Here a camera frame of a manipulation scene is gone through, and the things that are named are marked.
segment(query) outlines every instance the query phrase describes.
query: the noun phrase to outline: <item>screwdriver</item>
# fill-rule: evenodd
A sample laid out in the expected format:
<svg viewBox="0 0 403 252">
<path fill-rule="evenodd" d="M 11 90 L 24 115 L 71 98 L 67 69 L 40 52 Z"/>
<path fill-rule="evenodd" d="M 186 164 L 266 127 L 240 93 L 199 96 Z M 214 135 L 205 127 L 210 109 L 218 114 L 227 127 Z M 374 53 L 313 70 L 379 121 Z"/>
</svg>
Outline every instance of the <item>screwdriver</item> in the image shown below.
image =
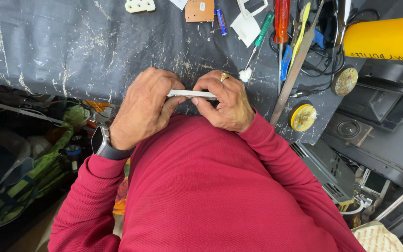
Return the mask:
<svg viewBox="0 0 403 252">
<path fill-rule="evenodd" d="M 244 70 L 247 70 L 248 66 L 250 65 L 251 58 L 253 58 L 253 55 L 256 52 L 257 47 L 262 45 L 262 41 L 264 40 L 265 35 L 267 34 L 268 29 L 270 28 L 270 25 L 273 22 L 273 18 L 274 18 L 273 13 L 268 13 L 267 14 L 267 17 L 265 18 L 264 24 L 261 27 L 261 32 L 257 36 L 257 39 L 254 41 L 253 52 L 251 53 L 251 57 L 248 60 L 247 66 L 245 66 Z"/>
<path fill-rule="evenodd" d="M 290 12 L 290 0 L 274 0 L 274 42 L 279 44 L 278 54 L 278 94 L 281 92 L 281 65 L 283 62 L 283 46 L 288 41 L 288 21 Z"/>
</svg>

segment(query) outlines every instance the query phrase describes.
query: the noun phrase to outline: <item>man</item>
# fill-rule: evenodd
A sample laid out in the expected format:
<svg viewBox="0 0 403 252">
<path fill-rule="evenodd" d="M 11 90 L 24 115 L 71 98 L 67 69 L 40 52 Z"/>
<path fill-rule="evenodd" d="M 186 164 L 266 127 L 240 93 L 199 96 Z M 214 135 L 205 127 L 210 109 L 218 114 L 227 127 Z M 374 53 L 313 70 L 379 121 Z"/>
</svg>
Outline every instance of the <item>man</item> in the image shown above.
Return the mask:
<svg viewBox="0 0 403 252">
<path fill-rule="evenodd" d="M 134 148 L 122 239 L 112 209 L 126 159 L 85 160 L 52 226 L 49 251 L 365 251 L 287 141 L 216 70 L 193 90 L 202 116 L 172 115 L 176 74 L 148 68 L 127 90 L 110 145 Z"/>
</svg>

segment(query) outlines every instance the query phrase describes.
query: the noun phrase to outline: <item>green screwdriver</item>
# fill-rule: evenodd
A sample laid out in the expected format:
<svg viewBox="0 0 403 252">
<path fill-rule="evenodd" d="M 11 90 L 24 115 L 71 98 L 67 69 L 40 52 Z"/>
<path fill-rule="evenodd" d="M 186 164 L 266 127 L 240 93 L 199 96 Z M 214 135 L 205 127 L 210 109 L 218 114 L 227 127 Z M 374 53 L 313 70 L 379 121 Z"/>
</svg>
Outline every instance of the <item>green screwdriver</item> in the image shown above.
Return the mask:
<svg viewBox="0 0 403 252">
<path fill-rule="evenodd" d="M 265 35 L 267 34 L 268 29 L 270 28 L 270 25 L 273 22 L 273 18 L 274 18 L 273 13 L 268 13 L 267 14 L 267 17 L 265 18 L 264 24 L 261 27 L 261 32 L 257 36 L 257 39 L 254 41 L 253 53 L 251 53 L 251 57 L 248 60 L 247 66 L 245 67 L 244 70 L 247 70 L 248 66 L 250 65 L 251 58 L 253 58 L 253 55 L 256 52 L 257 47 L 262 45 L 262 41 L 264 41 Z"/>
</svg>

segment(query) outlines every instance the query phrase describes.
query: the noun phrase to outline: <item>shirt sleeve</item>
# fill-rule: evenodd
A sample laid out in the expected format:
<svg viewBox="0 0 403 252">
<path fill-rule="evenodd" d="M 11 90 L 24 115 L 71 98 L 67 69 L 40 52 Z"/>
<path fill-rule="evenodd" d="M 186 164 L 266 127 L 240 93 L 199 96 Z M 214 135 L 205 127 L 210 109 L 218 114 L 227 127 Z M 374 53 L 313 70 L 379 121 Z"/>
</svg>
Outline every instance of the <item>shirt sleeve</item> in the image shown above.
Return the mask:
<svg viewBox="0 0 403 252">
<path fill-rule="evenodd" d="M 332 235 L 339 251 L 365 251 L 316 177 L 265 118 L 256 112 L 250 127 L 238 135 L 256 152 L 272 178 L 295 198 L 315 225 Z"/>
<path fill-rule="evenodd" d="M 118 251 L 113 206 L 127 159 L 85 159 L 68 197 L 54 218 L 49 251 Z"/>
</svg>

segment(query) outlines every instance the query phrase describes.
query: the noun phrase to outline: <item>yellow bottle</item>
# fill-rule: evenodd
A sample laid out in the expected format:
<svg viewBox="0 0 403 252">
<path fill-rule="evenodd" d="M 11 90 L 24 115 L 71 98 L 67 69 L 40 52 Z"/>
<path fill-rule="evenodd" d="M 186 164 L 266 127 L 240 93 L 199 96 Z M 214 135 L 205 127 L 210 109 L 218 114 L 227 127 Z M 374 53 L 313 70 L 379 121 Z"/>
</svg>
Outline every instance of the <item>yellow bottle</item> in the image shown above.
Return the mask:
<svg viewBox="0 0 403 252">
<path fill-rule="evenodd" d="M 351 25 L 343 46 L 349 57 L 403 60 L 403 18 Z"/>
</svg>

